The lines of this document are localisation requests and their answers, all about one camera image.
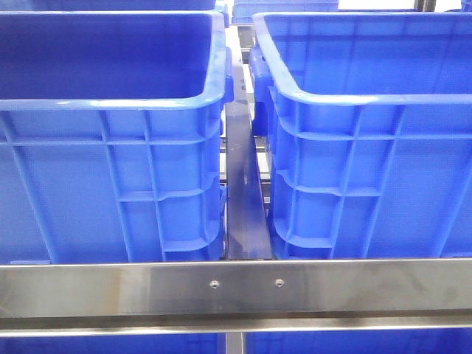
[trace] plastic crate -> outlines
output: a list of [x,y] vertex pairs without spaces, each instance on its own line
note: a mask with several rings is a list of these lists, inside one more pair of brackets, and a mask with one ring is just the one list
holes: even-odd
[[251,24],[255,13],[276,11],[337,11],[339,0],[235,0],[233,24]]
[[230,62],[214,12],[0,13],[0,263],[218,259]]
[[216,10],[229,26],[224,0],[0,0],[2,11]]
[[472,15],[271,13],[254,24],[276,256],[472,255]]
[[462,0],[462,11],[472,11],[472,0]]
[[471,354],[469,329],[248,333],[248,354]]
[[224,354],[224,335],[1,338],[0,354]]

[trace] shelf rack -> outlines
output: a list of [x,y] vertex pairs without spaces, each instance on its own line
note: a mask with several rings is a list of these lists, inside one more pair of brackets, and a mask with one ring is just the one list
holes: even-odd
[[247,332],[472,327],[472,259],[272,260],[243,57],[230,43],[225,260],[0,266],[0,336],[228,333],[226,352],[242,354]]

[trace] crate rim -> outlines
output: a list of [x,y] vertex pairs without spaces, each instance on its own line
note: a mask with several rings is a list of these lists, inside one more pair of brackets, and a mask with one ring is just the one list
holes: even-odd
[[321,13],[321,12],[273,12],[257,13],[252,16],[258,46],[264,57],[270,57],[266,61],[274,84],[278,92],[290,99],[304,104],[317,105],[430,105],[430,104],[470,104],[472,103],[471,94],[312,94],[302,90],[291,75],[288,67],[280,57],[278,49],[275,47],[271,34],[268,31],[265,18],[267,17],[382,17],[382,16],[424,16],[424,17],[463,17],[472,16],[472,13]]
[[0,110],[4,111],[42,111],[42,110],[127,110],[142,109],[152,111],[168,111],[179,109],[203,108],[218,102],[224,97],[226,74],[226,38],[224,19],[221,13],[214,10],[193,11],[0,11],[2,17],[17,16],[142,16],[142,15],[198,15],[209,17],[212,22],[212,34],[209,49],[209,61],[203,91],[193,97],[156,98],[156,99],[0,99]]

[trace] screw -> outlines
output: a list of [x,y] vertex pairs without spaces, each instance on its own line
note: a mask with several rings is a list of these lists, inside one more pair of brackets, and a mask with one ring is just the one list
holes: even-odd
[[220,282],[218,282],[217,280],[212,280],[211,282],[209,282],[209,286],[210,288],[218,289],[218,287],[220,286]]
[[276,287],[281,288],[282,286],[284,286],[284,284],[285,284],[284,279],[275,279],[275,286]]

